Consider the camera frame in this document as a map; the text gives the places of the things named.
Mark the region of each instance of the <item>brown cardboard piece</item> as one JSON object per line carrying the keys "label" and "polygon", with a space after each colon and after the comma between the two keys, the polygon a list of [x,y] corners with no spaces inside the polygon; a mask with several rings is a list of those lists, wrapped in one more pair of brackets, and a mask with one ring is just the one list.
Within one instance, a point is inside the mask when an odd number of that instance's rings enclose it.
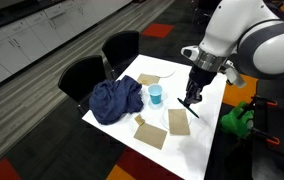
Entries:
{"label": "brown cardboard piece", "polygon": [[190,135],[185,109],[169,109],[169,127],[171,134]]}
{"label": "brown cardboard piece", "polygon": [[135,117],[134,119],[139,124],[139,126],[141,126],[141,125],[143,125],[145,123],[145,120],[142,119],[140,114],[137,117]]}
{"label": "brown cardboard piece", "polygon": [[137,82],[142,84],[142,85],[149,86],[151,84],[158,83],[159,80],[160,80],[160,78],[157,77],[157,76],[148,75],[148,74],[140,74]]}
{"label": "brown cardboard piece", "polygon": [[138,115],[135,120],[139,124],[139,127],[134,138],[155,148],[162,149],[167,132],[145,123],[144,119],[141,118],[141,115]]}

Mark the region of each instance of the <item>plastic cup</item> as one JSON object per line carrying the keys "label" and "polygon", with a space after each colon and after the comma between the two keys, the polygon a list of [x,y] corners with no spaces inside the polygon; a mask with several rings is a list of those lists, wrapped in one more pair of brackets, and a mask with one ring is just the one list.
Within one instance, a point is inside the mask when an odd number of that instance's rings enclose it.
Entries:
{"label": "plastic cup", "polygon": [[151,97],[151,102],[153,104],[160,104],[162,96],[162,87],[159,84],[151,84],[149,86],[148,91]]}

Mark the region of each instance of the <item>white table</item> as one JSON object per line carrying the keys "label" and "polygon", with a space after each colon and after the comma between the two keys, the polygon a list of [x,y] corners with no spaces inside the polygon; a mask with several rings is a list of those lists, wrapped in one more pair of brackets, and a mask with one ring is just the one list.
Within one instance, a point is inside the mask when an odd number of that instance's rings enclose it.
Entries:
{"label": "white table", "polygon": [[[166,131],[168,130],[161,124],[164,109],[172,104],[179,104],[177,97],[184,99],[191,66],[139,55],[119,77],[121,79],[124,75],[129,75],[137,80],[141,73],[152,74],[159,68],[172,67],[175,69],[175,73],[167,78],[161,78],[159,81],[164,90],[162,107],[152,108],[149,105],[150,98],[146,93],[147,86],[142,87],[142,100],[144,102],[144,108],[140,112],[142,118],[146,120],[146,123]],[[99,124],[92,111],[88,111],[83,120],[183,179],[204,179],[225,84],[226,77],[219,73],[210,85],[204,87],[202,91],[203,101],[191,105],[191,108],[200,116],[200,119],[194,117],[191,120],[191,135],[171,135],[168,131],[162,150],[133,137],[138,128],[134,118],[139,113],[126,114],[115,124],[107,126]]]}

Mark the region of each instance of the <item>cabinet handle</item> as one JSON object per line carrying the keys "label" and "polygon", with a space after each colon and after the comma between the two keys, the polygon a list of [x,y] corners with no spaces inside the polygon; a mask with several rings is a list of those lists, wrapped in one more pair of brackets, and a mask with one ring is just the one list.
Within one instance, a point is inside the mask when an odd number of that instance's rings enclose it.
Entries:
{"label": "cabinet handle", "polygon": [[53,14],[58,14],[58,13],[60,13],[60,10],[53,11]]}
{"label": "cabinet handle", "polygon": [[13,28],[14,31],[17,31],[17,30],[19,30],[19,29],[21,29],[21,26],[18,26],[18,27],[16,27],[16,28]]}
{"label": "cabinet handle", "polygon": [[10,43],[13,47],[15,47],[14,44],[13,44],[10,40],[9,40],[9,43]]}
{"label": "cabinet handle", "polygon": [[21,47],[20,44],[18,43],[18,41],[17,41],[16,39],[13,38],[13,41],[16,43],[16,45],[17,45],[18,47]]}
{"label": "cabinet handle", "polygon": [[38,17],[36,19],[34,19],[34,22],[37,22],[37,21],[40,21],[41,20],[41,17]]}
{"label": "cabinet handle", "polygon": [[50,25],[51,25],[52,28],[56,29],[56,25],[55,25],[55,23],[54,23],[52,20],[50,20],[49,23],[50,23]]}

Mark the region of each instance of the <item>red carpet tile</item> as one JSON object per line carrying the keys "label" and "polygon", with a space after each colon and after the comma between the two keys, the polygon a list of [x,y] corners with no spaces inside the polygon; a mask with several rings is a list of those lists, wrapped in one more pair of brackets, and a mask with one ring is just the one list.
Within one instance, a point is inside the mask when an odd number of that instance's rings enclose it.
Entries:
{"label": "red carpet tile", "polygon": [[20,176],[15,172],[10,162],[3,158],[0,160],[0,180],[20,180]]}
{"label": "red carpet tile", "polygon": [[165,38],[173,29],[174,26],[167,24],[156,24],[152,23],[149,27],[147,27],[142,35],[144,36],[153,36],[158,38]]}
{"label": "red carpet tile", "polygon": [[135,179],[181,179],[172,172],[128,147],[116,164]]}

